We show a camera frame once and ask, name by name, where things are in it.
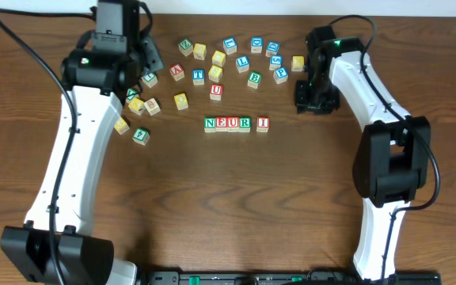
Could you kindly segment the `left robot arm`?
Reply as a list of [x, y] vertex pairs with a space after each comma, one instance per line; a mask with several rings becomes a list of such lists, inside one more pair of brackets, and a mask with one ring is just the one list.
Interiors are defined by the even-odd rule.
[[100, 1], [54, 82], [62, 92], [59, 128], [43, 183], [22, 226], [7, 226], [0, 246], [26, 280], [43, 284], [137, 284], [139, 270], [93, 236], [94, 204], [112, 129], [127, 91], [163, 67], [141, 25], [140, 1]]

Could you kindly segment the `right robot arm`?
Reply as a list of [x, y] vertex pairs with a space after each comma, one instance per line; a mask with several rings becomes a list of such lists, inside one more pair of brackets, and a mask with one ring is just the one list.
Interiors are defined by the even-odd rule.
[[308, 78], [295, 85], [297, 112], [326, 115], [346, 100], [362, 131], [352, 177], [363, 199], [363, 221], [348, 281], [397, 284], [397, 240], [427, 180], [431, 126], [392, 98], [359, 38], [339, 38], [324, 25], [312, 29], [306, 46]]

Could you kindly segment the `red I block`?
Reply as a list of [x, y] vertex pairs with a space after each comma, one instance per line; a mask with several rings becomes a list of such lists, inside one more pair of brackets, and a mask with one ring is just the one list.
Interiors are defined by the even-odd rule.
[[259, 116], [256, 118], [256, 131], [266, 133], [270, 128], [270, 118]]

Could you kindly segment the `green N block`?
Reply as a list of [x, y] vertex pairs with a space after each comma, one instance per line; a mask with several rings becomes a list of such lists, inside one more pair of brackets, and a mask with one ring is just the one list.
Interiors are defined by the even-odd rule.
[[216, 121], [214, 117], [205, 117], [203, 120], [203, 127], [206, 133], [216, 132]]

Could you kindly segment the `green R block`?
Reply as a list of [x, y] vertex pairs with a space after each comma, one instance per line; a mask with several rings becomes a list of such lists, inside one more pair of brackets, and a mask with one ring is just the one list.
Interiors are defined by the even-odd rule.
[[251, 118], [250, 117], [239, 117], [239, 132], [250, 132], [251, 131]]

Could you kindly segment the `red E block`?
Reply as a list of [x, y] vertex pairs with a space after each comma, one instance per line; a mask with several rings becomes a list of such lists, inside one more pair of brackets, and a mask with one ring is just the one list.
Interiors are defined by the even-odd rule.
[[227, 118], [225, 116], [215, 118], [215, 130], [217, 132], [228, 131]]

